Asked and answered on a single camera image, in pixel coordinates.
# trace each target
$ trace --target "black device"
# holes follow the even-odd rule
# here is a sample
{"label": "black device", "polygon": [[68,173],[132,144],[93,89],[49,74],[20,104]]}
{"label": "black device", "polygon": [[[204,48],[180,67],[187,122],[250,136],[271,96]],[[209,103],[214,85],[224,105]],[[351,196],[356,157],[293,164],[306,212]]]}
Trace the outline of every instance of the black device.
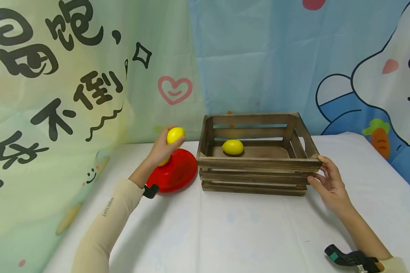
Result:
{"label": "black device", "polygon": [[153,184],[150,187],[148,187],[147,185],[144,185],[144,193],[143,193],[144,197],[147,197],[148,199],[153,199],[158,192],[159,192],[158,185]]}
{"label": "black device", "polygon": [[329,245],[325,249],[325,253],[335,264],[343,265],[344,267],[357,267],[361,273],[382,272],[377,266],[378,259],[367,257],[362,251],[353,251],[345,254],[335,245]]}

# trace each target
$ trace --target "pink heart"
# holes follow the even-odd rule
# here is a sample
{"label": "pink heart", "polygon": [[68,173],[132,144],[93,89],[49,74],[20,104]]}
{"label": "pink heart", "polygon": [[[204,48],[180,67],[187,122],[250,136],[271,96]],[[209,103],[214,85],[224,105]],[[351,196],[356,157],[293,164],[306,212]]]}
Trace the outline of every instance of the pink heart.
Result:
{"label": "pink heart", "polygon": [[321,9],[326,0],[302,0],[302,5],[309,11]]}
{"label": "pink heart", "polygon": [[[169,81],[169,82],[171,83],[171,88],[173,88],[173,89],[178,88],[178,86],[179,86],[181,83],[186,83],[186,84],[188,85],[187,92],[185,92],[185,94],[182,95],[182,97],[177,98],[176,100],[171,100],[171,99],[167,96],[167,94],[165,94],[164,89],[162,89],[162,83],[163,83],[164,81]],[[158,80],[158,90],[159,90],[159,93],[162,95],[162,97],[164,98],[164,100],[167,101],[168,104],[170,104],[170,105],[175,105],[175,104],[178,104],[178,103],[180,103],[180,102],[186,100],[186,99],[191,95],[191,92],[193,92],[193,83],[192,83],[189,79],[187,79],[187,78],[180,78],[179,80],[175,81],[175,80],[174,80],[173,78],[171,78],[170,76],[162,76],[162,77],[159,78],[159,80]],[[176,97],[176,96],[182,94],[182,91],[179,90],[179,91],[177,91],[177,92],[172,92],[171,90],[169,90],[167,93],[168,93],[169,95],[171,95],[172,97]]]}

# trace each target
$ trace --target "hand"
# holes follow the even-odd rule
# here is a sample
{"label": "hand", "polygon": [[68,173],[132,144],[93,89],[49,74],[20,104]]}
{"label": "hand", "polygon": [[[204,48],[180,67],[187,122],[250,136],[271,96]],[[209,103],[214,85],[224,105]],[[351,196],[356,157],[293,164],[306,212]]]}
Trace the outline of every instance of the hand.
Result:
{"label": "hand", "polygon": [[346,192],[337,166],[325,156],[319,155],[318,158],[323,162],[320,169],[325,176],[314,173],[314,177],[308,176],[308,183],[320,194],[326,207],[341,218],[355,209]]}
{"label": "hand", "polygon": [[176,142],[171,145],[167,144],[168,131],[174,127],[176,126],[165,127],[159,137],[156,139],[155,144],[153,144],[153,148],[151,149],[151,152],[148,155],[147,159],[155,166],[167,159],[171,155],[171,153],[174,152],[174,150],[179,148],[185,142],[186,138],[182,137],[176,140]]}

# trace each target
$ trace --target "blue curtain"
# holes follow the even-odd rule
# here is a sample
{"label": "blue curtain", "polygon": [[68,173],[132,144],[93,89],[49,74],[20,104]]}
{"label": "blue curtain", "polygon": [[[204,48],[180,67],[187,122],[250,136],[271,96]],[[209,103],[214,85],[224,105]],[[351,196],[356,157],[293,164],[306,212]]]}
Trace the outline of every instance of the blue curtain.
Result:
{"label": "blue curtain", "polygon": [[356,132],[410,183],[410,0],[189,0],[205,106]]}

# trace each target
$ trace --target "cartoon bunny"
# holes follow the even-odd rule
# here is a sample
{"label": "cartoon bunny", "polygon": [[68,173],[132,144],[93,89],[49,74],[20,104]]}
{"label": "cartoon bunny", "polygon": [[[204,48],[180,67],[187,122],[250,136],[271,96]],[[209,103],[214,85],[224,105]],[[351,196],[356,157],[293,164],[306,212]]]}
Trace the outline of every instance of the cartoon bunny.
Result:
{"label": "cartoon bunny", "polygon": [[323,135],[365,135],[410,184],[410,2],[386,45],[350,77],[324,78],[316,103],[330,122]]}

